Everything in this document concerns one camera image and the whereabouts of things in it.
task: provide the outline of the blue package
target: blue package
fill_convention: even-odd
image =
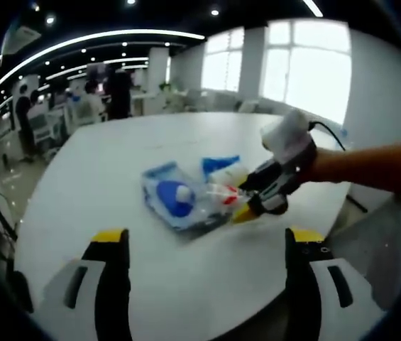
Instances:
[[[189,188],[187,202],[176,200],[180,186]],[[174,161],[144,172],[142,188],[145,204],[175,231],[213,229],[230,218],[218,210],[208,195],[207,184],[191,179]]]
[[[232,156],[230,158],[203,158],[202,170],[205,180],[208,180],[208,177],[211,173],[218,171],[219,169],[229,167],[230,165],[233,165],[235,162],[239,161],[239,155]]]

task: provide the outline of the round table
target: round table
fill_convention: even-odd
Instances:
[[[48,281],[80,258],[100,230],[130,230],[133,339],[210,340],[264,308],[285,288],[284,230],[327,235],[348,183],[308,183],[281,217],[262,216],[196,239],[173,232],[143,204],[141,173],[174,160],[202,180],[202,157],[239,154],[251,171],[271,154],[260,128],[268,114],[186,113],[110,121],[78,129],[40,179],[23,217],[15,269],[35,307]],[[336,149],[314,130],[316,144]]]

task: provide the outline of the white pillar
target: white pillar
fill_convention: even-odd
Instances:
[[[148,92],[157,93],[159,85],[165,81],[167,62],[169,59],[168,48],[151,48],[150,62],[148,66]]]
[[[266,27],[244,31],[243,59],[238,93],[243,99],[257,99],[260,94]]]

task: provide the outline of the desk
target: desk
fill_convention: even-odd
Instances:
[[[85,126],[53,159],[31,198],[16,246],[35,306],[48,281],[80,258],[102,229],[127,227],[131,241],[130,326],[135,341],[210,340],[241,324],[285,288],[284,230],[328,234],[348,183],[308,183],[282,217],[181,237],[143,204],[141,173],[170,160],[202,179],[200,159],[239,154],[253,170],[271,157],[260,128],[267,114],[189,113]],[[314,130],[315,142],[336,148]]]

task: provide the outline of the ceiling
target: ceiling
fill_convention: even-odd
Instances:
[[[401,47],[401,40],[374,1],[315,0],[315,3],[325,18],[347,21],[351,28]],[[136,0],[133,5],[127,4],[127,0],[38,0],[38,6],[39,11],[35,11],[34,3],[24,3],[20,11],[11,12],[8,19],[11,22],[11,31],[26,26],[39,32],[41,36],[16,54],[3,56],[0,61],[0,78],[38,51],[91,33],[156,28],[208,37],[238,26],[262,26],[269,20],[314,17],[301,0]],[[218,16],[211,15],[213,9],[219,11]],[[55,22],[48,26],[45,20],[50,15],[54,16]],[[124,41],[128,42],[126,47],[121,45]],[[175,55],[185,48],[201,43],[201,40],[151,34],[99,38],[76,43],[47,54],[7,79],[0,86],[0,103],[4,96],[10,95],[11,86],[19,75],[37,73],[41,75],[42,85],[45,77],[61,71],[62,67],[68,69],[84,65],[90,63],[92,57],[96,61],[122,58],[123,52],[126,52],[127,58],[146,57],[152,46],[162,45],[164,42],[171,43],[170,54]],[[86,48],[87,52],[81,53],[82,48]],[[46,60],[50,61],[49,65],[45,65]]]

